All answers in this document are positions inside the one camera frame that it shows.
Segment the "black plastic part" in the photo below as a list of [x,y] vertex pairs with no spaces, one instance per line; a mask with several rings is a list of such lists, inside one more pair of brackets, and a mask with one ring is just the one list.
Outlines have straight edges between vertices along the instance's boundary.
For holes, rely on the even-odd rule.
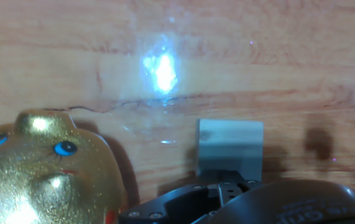
[[355,190],[291,180],[250,190],[220,208],[209,224],[339,223],[355,219]]
[[238,187],[238,184],[230,180],[223,181],[218,187],[221,207],[226,205],[231,199],[242,194],[242,189]]
[[[190,224],[219,208],[217,192],[205,185],[187,185],[122,212],[119,224]],[[151,218],[151,214],[162,216]]]

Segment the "screw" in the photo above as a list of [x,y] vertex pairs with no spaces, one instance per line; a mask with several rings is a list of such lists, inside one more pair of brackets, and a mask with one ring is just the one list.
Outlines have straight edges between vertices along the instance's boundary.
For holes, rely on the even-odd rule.
[[162,217],[162,213],[160,212],[154,212],[150,215],[150,218],[160,218]]
[[129,213],[129,216],[130,217],[138,217],[138,216],[140,216],[140,212],[131,212],[131,213]]

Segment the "white light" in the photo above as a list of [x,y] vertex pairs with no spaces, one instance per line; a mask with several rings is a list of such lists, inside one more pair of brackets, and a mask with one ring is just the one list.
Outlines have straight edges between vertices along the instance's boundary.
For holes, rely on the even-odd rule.
[[29,205],[27,199],[22,197],[21,200],[22,203],[18,205],[17,210],[6,218],[6,224],[32,224],[38,220],[35,210]]
[[171,55],[163,54],[160,57],[146,57],[142,63],[151,74],[156,91],[160,91],[166,95],[176,85],[174,59]]
[[59,187],[60,184],[61,184],[61,180],[60,180],[60,179],[57,178],[57,179],[53,179],[53,180],[52,180],[52,186],[53,186],[54,188]]
[[43,131],[46,128],[46,121],[42,118],[35,119],[33,123],[34,127],[39,131]]

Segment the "wood grain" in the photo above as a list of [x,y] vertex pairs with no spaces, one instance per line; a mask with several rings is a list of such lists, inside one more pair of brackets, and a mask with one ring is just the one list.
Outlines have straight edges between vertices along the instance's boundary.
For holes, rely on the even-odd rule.
[[192,179],[198,118],[263,121],[265,182],[355,187],[355,0],[0,0],[0,124],[26,108],[104,136],[131,204]]

